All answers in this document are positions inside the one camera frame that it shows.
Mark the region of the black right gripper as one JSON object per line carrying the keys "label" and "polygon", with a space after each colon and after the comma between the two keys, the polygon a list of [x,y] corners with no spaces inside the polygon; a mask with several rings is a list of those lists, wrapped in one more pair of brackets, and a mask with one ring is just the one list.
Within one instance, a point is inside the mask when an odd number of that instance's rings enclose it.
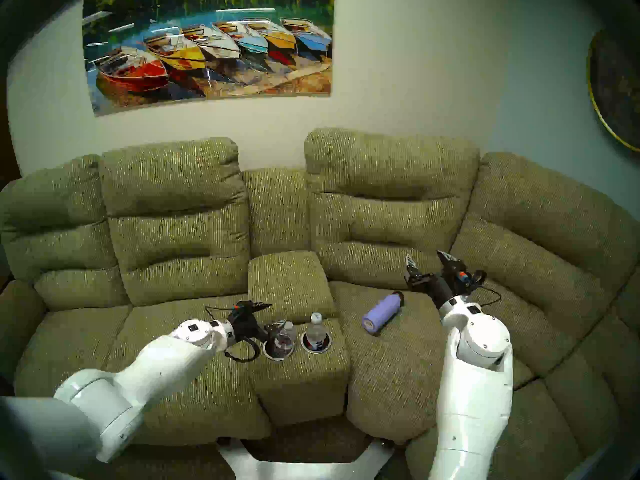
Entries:
{"label": "black right gripper", "polygon": [[421,272],[413,258],[406,254],[404,279],[409,291],[428,295],[435,307],[440,309],[456,296],[471,295],[475,289],[475,281],[460,259],[441,250],[437,250],[436,254],[442,264],[439,273]]}

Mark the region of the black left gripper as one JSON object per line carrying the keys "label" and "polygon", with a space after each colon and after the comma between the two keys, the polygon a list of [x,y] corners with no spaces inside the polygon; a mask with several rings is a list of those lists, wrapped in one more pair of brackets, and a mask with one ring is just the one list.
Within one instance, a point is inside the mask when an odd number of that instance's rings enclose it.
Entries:
{"label": "black left gripper", "polygon": [[239,343],[248,339],[261,342],[287,337],[286,321],[275,321],[260,325],[255,318],[255,312],[263,311],[272,306],[262,301],[238,301],[227,318],[233,329],[233,339]]}

